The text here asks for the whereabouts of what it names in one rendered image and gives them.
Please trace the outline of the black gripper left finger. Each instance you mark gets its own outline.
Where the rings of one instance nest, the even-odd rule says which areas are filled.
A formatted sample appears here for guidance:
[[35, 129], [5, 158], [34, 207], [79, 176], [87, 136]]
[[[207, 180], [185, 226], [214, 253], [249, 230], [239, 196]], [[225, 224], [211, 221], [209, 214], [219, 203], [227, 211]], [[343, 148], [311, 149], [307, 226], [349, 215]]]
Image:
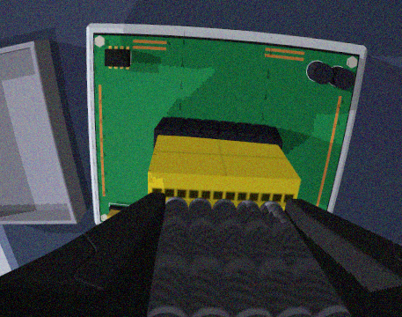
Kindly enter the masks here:
[[165, 194], [0, 276], [0, 317], [147, 317]]

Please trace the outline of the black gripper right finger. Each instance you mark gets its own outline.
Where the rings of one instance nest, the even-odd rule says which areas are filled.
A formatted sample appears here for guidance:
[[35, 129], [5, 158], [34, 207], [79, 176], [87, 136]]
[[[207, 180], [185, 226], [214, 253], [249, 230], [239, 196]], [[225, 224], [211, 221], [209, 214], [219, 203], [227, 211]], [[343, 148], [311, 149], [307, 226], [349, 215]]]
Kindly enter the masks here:
[[284, 212], [352, 317], [402, 317], [402, 246], [313, 203]]

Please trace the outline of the yellow power plug with cables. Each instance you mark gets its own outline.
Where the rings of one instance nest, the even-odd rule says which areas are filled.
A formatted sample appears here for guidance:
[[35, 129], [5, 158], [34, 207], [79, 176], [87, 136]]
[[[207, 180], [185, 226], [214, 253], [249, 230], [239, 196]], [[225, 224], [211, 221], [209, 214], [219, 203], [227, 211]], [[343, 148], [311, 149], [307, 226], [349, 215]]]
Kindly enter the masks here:
[[147, 317], [352, 317], [284, 212], [301, 180], [278, 144], [157, 135]]

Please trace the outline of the green circuit board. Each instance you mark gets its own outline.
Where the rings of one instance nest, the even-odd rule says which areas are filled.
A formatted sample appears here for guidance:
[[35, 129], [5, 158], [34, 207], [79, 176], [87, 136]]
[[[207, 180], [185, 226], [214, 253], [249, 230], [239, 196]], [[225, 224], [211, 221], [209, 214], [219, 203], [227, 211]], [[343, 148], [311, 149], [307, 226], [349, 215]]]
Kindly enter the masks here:
[[[130, 67], [106, 67], [107, 48], [130, 49]], [[170, 116], [276, 127], [302, 179], [296, 199], [326, 210], [354, 84], [317, 84], [307, 68], [320, 61], [355, 77], [358, 56], [134, 35], [95, 35], [94, 52], [101, 222], [110, 205], [148, 194], [155, 127]]]

